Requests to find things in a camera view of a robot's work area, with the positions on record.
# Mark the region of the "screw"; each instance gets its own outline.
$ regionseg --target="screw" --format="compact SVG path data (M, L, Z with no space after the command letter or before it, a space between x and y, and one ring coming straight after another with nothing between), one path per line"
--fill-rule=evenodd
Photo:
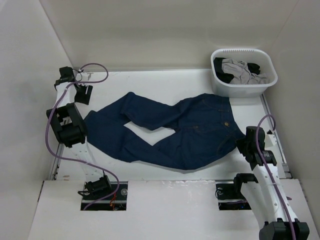
M128 190L126 188L121 189L121 195L126 196L128 194Z

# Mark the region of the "gray cloth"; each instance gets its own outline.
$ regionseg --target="gray cloth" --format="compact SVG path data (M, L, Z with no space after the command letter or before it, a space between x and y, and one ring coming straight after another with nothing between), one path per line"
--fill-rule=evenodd
M232 74L234 78L230 84L268 84L270 80L266 73L255 74L251 73L248 69L248 64L243 61L236 61L231 58L222 60L222 70L225 74Z

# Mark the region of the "white wall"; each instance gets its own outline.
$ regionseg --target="white wall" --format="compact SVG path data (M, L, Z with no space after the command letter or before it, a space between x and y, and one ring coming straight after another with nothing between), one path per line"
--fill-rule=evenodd
M25 240L53 159L45 110L70 61L38 0L1 0L0 36L0 239Z
M298 0L40 0L72 64L205 68L230 46L268 51Z
M320 231L320 1L300 0L270 52L279 81L267 91L284 154Z

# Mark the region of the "white platform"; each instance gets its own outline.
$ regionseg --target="white platform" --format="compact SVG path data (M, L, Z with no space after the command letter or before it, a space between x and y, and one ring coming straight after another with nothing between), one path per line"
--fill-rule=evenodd
M299 181L282 179L292 209L319 240ZM82 181L46 181L28 240L257 240L251 210L221 211L210 181L129 181L126 211L80 211Z
M94 72L91 80L100 80L105 76L103 72ZM89 106L77 103L77 107L83 117L90 110L100 110L113 103L128 92L168 104L174 105L178 101L195 97L203 93L212 94L210 69L191 70L163 70L163 71L127 71L111 72L107 81L93 84L93 91ZM231 98L232 112L235 121L243 133L247 126L256 126L260 119L266 115L264 105L260 97ZM174 133L171 129L160 128L155 131L138 127L133 123L126 125L137 135L150 144ZM268 131L271 126L268 121L262 124ZM244 157L237 149L222 159L192 171L179 171L151 165L144 162L126 163L111 158L96 149L90 148L98 164L114 172L121 181L128 180L229 180L237 173L250 173L251 169ZM269 148L272 150L278 163L279 176L285 178L281 163L283 157L278 146ZM72 153L64 148L64 157L73 157ZM58 180L85 180L85 175L78 163L61 161L57 175Z

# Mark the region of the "jeans leg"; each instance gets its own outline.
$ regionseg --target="jeans leg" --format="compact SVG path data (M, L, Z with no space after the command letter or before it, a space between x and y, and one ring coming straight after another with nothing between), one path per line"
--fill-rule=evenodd
M187 164L186 156L184 156L183 137L182 131L178 131L158 141L153 147L166 155L171 162L174 162L174 166L171 168L190 170L193 168L190 168L190 166Z
M88 142L112 158L127 163L143 161L167 168L180 167L119 121L92 111L85 118L85 123Z
M123 124L132 121L140 127L155 130L160 127L175 128L181 111L176 106L169 106L129 92L97 113Z

